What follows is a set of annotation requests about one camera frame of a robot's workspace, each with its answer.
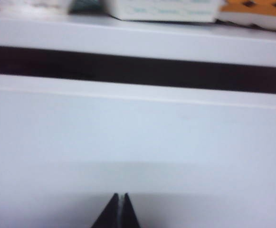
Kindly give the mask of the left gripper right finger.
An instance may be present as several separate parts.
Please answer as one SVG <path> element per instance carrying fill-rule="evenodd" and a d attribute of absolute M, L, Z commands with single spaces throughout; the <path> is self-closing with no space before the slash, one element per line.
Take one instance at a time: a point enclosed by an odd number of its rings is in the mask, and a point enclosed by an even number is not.
<path fill-rule="evenodd" d="M 135 211 L 128 193 L 124 195 L 123 210 L 121 213 L 121 227 L 122 228 L 140 228 L 139 221 L 135 214 Z"/>

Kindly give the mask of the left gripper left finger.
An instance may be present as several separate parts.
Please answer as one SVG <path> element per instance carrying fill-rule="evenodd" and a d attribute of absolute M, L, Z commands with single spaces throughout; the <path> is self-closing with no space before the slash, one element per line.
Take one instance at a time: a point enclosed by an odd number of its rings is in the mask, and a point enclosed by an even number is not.
<path fill-rule="evenodd" d="M 91 228 L 116 228 L 118 206 L 119 196 L 115 193 L 97 217 Z"/>

